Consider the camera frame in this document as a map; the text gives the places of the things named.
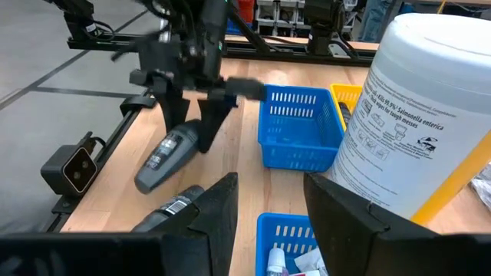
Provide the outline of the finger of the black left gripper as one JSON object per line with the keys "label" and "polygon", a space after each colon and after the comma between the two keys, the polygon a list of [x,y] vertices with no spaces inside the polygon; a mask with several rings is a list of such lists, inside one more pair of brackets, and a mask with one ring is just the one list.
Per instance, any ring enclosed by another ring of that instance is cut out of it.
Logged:
{"label": "finger of the black left gripper", "polygon": [[232,108],[237,107],[236,96],[225,96],[221,100],[198,100],[201,119],[198,127],[199,151],[207,153],[213,144],[223,121]]}
{"label": "finger of the black left gripper", "polygon": [[164,92],[158,92],[157,102],[161,107],[167,132],[185,122],[190,100],[183,98],[182,90],[167,88]]}

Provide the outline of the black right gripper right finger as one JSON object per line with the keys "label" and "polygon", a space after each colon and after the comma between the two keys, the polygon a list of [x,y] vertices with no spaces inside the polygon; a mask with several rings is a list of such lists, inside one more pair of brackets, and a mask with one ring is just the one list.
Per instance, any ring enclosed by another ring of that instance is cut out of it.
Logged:
{"label": "black right gripper right finger", "polygon": [[317,173],[306,172],[308,218],[330,276],[365,276],[373,240],[389,231],[409,235],[417,224]]}

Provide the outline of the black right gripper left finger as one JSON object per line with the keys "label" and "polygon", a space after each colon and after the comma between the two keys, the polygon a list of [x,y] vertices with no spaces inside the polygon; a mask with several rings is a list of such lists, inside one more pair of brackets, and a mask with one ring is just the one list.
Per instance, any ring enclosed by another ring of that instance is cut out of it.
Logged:
{"label": "black right gripper left finger", "polygon": [[163,235],[163,276],[229,276],[238,197],[238,173],[229,172],[152,230]]}

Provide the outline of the gray body wash bottle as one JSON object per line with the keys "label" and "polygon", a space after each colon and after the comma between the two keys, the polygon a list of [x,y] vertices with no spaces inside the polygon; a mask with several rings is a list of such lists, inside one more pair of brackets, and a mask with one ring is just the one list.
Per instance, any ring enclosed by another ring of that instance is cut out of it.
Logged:
{"label": "gray body wash bottle", "polygon": [[141,193],[152,192],[196,155],[200,124],[200,120],[182,123],[157,144],[134,178]]}
{"label": "gray body wash bottle", "polygon": [[173,196],[158,209],[154,209],[140,223],[133,227],[132,232],[149,232],[164,223],[205,192],[201,186],[190,186],[178,195]]}

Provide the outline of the blue plastic slotted basket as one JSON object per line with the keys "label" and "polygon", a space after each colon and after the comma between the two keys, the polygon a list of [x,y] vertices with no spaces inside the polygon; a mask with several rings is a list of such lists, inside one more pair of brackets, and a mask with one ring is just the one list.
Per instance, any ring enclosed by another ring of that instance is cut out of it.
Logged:
{"label": "blue plastic slotted basket", "polygon": [[308,216],[262,213],[257,220],[255,276],[266,276],[269,252],[280,248],[290,274],[301,270],[295,259],[317,248],[314,230]]}
{"label": "blue plastic slotted basket", "polygon": [[258,142],[263,165],[274,169],[325,172],[344,135],[338,102],[317,87],[265,86]]}

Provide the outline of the black background robot station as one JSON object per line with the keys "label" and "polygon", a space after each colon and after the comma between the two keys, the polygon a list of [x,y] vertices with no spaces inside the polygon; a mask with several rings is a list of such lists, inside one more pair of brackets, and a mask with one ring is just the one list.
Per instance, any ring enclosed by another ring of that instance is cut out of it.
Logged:
{"label": "black background robot station", "polygon": [[94,19],[94,5],[88,0],[44,0],[62,12],[73,41],[111,41],[115,32],[108,24]]}

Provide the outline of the background shelving with red bins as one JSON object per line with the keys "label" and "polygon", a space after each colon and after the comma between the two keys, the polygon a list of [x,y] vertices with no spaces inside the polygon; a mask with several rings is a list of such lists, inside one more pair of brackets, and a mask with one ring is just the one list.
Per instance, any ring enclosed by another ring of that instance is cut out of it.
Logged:
{"label": "background shelving with red bins", "polygon": [[232,4],[239,17],[260,35],[308,37],[305,0],[232,0]]}

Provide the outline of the yellow plastic slotted basket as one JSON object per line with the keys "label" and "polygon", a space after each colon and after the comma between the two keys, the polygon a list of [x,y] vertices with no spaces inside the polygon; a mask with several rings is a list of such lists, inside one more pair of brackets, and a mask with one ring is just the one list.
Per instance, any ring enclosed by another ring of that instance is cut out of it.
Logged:
{"label": "yellow plastic slotted basket", "polygon": [[344,114],[349,111],[353,114],[358,99],[362,93],[362,86],[350,84],[332,84],[331,94],[334,98],[334,107],[337,109],[339,120],[344,130],[347,129],[344,121]]}

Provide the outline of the white wipes canister yellow label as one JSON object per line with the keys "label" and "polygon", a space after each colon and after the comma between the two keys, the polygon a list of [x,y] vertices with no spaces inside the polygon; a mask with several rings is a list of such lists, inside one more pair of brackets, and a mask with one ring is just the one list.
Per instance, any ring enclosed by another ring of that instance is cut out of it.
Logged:
{"label": "white wipes canister yellow label", "polygon": [[423,225],[490,162],[491,20],[398,15],[328,178]]}

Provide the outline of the person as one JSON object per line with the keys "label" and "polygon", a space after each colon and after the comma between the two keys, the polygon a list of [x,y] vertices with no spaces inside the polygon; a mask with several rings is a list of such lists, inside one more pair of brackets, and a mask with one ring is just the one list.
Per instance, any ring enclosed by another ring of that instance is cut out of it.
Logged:
{"label": "person", "polygon": [[361,19],[358,41],[378,43],[382,21],[393,0],[367,0]]}

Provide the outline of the black frame clamp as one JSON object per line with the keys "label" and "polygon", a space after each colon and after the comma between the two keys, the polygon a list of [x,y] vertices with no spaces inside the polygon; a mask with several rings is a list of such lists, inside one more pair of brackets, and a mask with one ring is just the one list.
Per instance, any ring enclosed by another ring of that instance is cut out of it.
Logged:
{"label": "black frame clamp", "polygon": [[128,113],[141,108],[154,108],[156,103],[157,100],[148,95],[128,97],[120,104],[120,112],[125,117]]}

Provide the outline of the black aluminium table frame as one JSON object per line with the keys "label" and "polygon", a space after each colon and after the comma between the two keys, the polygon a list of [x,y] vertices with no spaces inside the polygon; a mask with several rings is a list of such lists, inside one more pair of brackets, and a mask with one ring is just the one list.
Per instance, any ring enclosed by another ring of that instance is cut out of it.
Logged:
{"label": "black aluminium table frame", "polygon": [[[256,77],[277,85],[328,87],[330,84],[361,84],[378,49],[375,43],[351,42],[359,53],[356,61],[346,57],[311,56],[304,38],[271,38],[278,54],[260,54],[243,37],[229,36],[231,45],[223,70],[236,77]],[[245,173],[244,197],[253,202],[278,204],[262,196],[270,188],[272,173],[263,168],[256,141],[259,103],[241,99],[222,125],[210,152],[195,157],[150,195],[140,194],[133,178],[165,128],[158,108],[137,108],[128,113],[97,154],[99,174],[80,197],[62,197],[51,210],[46,232],[127,230],[138,219],[173,194],[191,185],[210,187],[229,171]]]}

